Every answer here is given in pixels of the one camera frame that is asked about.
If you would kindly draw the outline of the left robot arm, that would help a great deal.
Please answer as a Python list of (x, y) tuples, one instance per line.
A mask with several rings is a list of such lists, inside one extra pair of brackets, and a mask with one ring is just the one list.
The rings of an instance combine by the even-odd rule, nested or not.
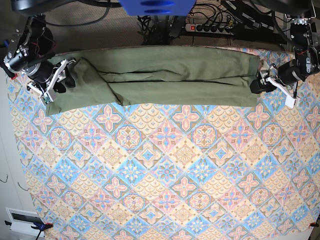
[[(271, 70), (259, 72), (250, 84), (253, 94), (272, 92), (280, 87), (292, 87), (293, 98), (297, 97), (298, 82), (320, 72), (320, 44), (313, 18), (316, 10), (311, 0), (257, 0), (258, 5), (270, 9), (271, 18), (279, 35), (293, 47), (294, 59)], [(276, 20), (276, 12), (291, 20), (289, 35), (284, 33)]]

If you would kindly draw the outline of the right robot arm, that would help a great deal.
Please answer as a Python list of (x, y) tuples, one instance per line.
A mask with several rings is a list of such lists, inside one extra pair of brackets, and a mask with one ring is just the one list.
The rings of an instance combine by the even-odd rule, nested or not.
[(67, 0), (13, 0), (11, 9), (20, 15), (15, 34), (4, 45), (7, 54), (0, 61), (1, 68), (14, 79), (19, 73), (30, 78), (26, 89), (41, 97), (65, 93), (76, 86), (68, 66), (74, 60), (53, 64), (55, 41), (47, 27), (45, 12), (68, 4)]

